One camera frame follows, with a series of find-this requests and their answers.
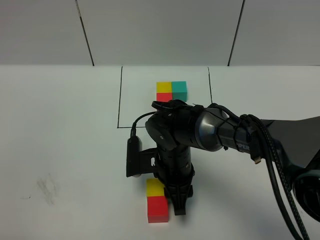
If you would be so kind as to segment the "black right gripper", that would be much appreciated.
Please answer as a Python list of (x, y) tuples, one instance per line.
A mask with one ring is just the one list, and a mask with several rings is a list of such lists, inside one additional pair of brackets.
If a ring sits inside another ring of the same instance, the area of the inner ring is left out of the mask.
[(191, 162), (191, 148), (178, 145), (173, 150), (157, 144), (154, 176), (164, 185), (164, 195), (171, 201), (176, 216), (186, 214), (187, 199), (193, 196), (191, 185), (194, 167)]

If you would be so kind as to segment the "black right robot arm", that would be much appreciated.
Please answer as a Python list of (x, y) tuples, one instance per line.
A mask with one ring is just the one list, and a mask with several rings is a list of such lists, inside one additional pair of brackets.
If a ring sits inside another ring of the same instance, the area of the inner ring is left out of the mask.
[(154, 101), (155, 113), (145, 124), (157, 145), (156, 176), (165, 184), (174, 211), (186, 213), (194, 168), (190, 149), (209, 152), (235, 149), (258, 162), (275, 163), (284, 189), (302, 209), (320, 218), (320, 119), (265, 120), (236, 116), (226, 107), (190, 106), (181, 100)]

